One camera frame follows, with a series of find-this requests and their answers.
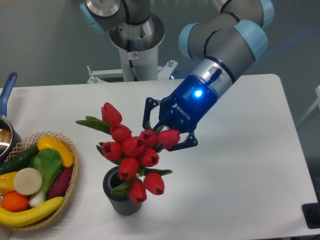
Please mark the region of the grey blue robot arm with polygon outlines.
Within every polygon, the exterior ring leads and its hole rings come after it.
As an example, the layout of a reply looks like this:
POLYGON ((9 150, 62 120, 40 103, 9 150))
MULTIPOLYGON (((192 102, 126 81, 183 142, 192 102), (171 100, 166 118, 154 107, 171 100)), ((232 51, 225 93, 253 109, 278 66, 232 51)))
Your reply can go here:
MULTIPOLYGON (((258 60, 268 46, 264 32, 274 18, 269 0, 219 0, 219 16, 205 24, 185 26, 180 51, 199 65, 167 97, 147 98, 142 126, 149 129, 150 113, 159 108, 154 131, 162 138, 158 151, 176 151, 198 144, 198 122, 258 60)), ((158 80, 171 70, 158 69, 158 46, 165 34, 162 21, 150 12, 147 0, 86 0, 80 11, 97 34, 107 32, 118 48, 123 79, 158 80)))

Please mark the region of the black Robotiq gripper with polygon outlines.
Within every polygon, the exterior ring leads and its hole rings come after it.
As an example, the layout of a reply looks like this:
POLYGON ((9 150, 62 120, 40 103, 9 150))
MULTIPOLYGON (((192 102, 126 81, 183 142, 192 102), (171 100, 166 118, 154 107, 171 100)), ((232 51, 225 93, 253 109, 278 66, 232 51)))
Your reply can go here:
POLYGON ((195 75, 189 75, 162 100, 147 97, 144 105, 142 127, 156 130, 160 126, 188 133, 183 142, 168 149, 169 152, 193 148, 198 145, 194 130, 198 122, 218 100, 218 94, 209 88, 219 74, 213 74, 203 83, 195 75))

